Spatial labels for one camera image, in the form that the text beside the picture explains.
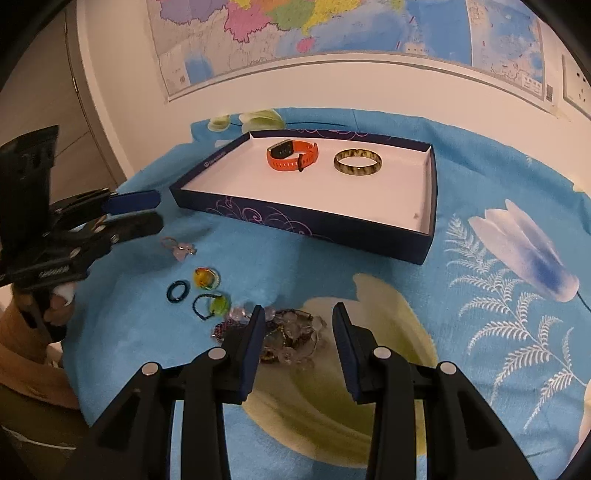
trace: smartwatch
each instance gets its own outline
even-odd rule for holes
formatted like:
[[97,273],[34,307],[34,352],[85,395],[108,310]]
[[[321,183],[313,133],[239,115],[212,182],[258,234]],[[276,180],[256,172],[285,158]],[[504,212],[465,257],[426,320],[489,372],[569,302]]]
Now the smartwatch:
[[[288,158],[298,154],[297,158]],[[284,140],[267,148],[267,161],[273,170],[303,171],[318,160],[318,145],[300,140]]]

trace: purple swirl pattern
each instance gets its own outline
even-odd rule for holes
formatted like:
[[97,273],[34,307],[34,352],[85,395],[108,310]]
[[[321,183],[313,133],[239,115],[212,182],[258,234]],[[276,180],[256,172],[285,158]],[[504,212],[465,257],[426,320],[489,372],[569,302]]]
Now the purple swirl pattern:
[[338,135],[339,140],[356,140],[358,138],[367,137],[369,134],[359,133],[359,132],[349,132],[344,130],[309,130],[305,128],[299,128],[296,130],[301,134],[311,134],[315,135],[320,138],[330,138],[331,140],[334,139],[334,134]]
[[252,207],[241,208],[232,197],[224,197],[216,201],[215,208],[207,208],[207,213],[214,213],[236,220],[243,220],[249,223],[258,223],[259,225],[270,226],[285,230],[287,232],[299,233],[300,235],[320,238],[322,240],[332,240],[323,235],[316,235],[305,223],[290,219],[285,213],[275,207],[267,206],[270,213],[264,216],[258,210]]

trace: cabinet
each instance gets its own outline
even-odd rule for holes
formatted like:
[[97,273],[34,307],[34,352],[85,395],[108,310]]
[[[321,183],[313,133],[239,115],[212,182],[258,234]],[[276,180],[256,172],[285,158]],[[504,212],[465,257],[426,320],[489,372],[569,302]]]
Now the cabinet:
[[91,130],[87,121],[92,104],[83,107],[80,101],[69,52],[76,45],[68,42],[66,20],[66,11],[60,12],[36,36],[0,92],[0,145],[28,131],[60,125],[52,202],[88,190],[114,189],[125,179],[96,142],[100,124]]

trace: bangle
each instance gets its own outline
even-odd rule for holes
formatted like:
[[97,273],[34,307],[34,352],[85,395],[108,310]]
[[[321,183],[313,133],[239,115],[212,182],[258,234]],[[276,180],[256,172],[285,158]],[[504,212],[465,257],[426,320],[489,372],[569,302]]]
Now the bangle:
[[[173,290],[181,285],[184,287],[183,292],[178,297],[174,297]],[[190,289],[191,289],[191,285],[189,284],[189,282],[187,280],[177,280],[175,282],[172,282],[170,284],[170,286],[168,287],[168,290],[166,291],[166,299],[170,303],[179,303],[180,301],[183,301],[184,299],[187,298],[187,295],[189,295]]]
[[[373,165],[367,165],[365,167],[353,167],[351,165],[346,165],[341,162],[344,158],[349,157],[363,157],[369,158],[373,160],[375,163]],[[372,173],[377,173],[380,168],[382,168],[382,158],[377,154],[372,152],[371,150],[364,150],[362,148],[351,148],[350,150],[343,150],[335,155],[335,168],[342,173],[346,173],[347,175],[371,175]]]
[[[202,315],[197,311],[197,301],[203,297],[212,299],[212,301],[209,303],[208,315]],[[195,312],[195,315],[204,321],[210,319],[211,317],[223,317],[230,311],[231,306],[230,299],[227,296],[219,293],[202,293],[201,295],[197,295],[197,298],[193,300],[193,311]]]

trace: sleeve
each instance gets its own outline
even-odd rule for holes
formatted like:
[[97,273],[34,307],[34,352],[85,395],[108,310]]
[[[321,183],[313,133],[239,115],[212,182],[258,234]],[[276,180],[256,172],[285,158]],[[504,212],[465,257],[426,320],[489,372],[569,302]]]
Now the sleeve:
[[44,365],[47,342],[27,326],[15,303],[0,315],[0,384],[27,397],[78,409],[66,373]]

